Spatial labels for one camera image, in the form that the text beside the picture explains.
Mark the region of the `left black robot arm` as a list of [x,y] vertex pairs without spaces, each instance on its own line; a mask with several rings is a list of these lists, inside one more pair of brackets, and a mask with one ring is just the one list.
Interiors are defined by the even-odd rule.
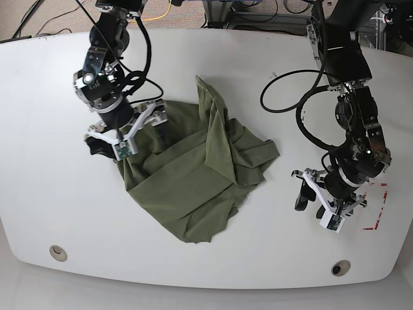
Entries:
[[[372,73],[361,51],[358,34],[359,27],[380,6],[379,1],[338,1],[330,17],[325,17],[322,1],[314,1],[312,16],[307,22],[318,75],[326,77],[327,85],[321,87],[318,82],[314,83],[298,103],[296,121],[303,135],[326,151],[330,166],[323,171],[302,172],[303,183],[295,208],[303,211],[309,201],[319,199],[322,206],[317,217],[331,230],[336,230],[345,216],[352,215],[355,207],[366,204],[356,190],[379,176],[391,163],[378,120],[378,106],[366,84],[372,79]],[[339,92],[335,117],[345,130],[345,141],[339,146],[313,136],[301,119],[307,100],[327,90]]]

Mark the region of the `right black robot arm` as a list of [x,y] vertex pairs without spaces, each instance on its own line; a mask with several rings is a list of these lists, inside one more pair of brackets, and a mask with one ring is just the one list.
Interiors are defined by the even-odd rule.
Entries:
[[[135,136],[145,125],[156,127],[167,121],[161,96],[128,100],[149,80],[152,45],[141,20],[144,7],[145,1],[97,1],[101,15],[92,23],[83,67],[73,77],[78,98],[101,118],[85,134],[91,154],[116,161],[137,154]],[[130,42],[131,21],[138,24],[146,43],[143,70],[130,70],[121,61]]]

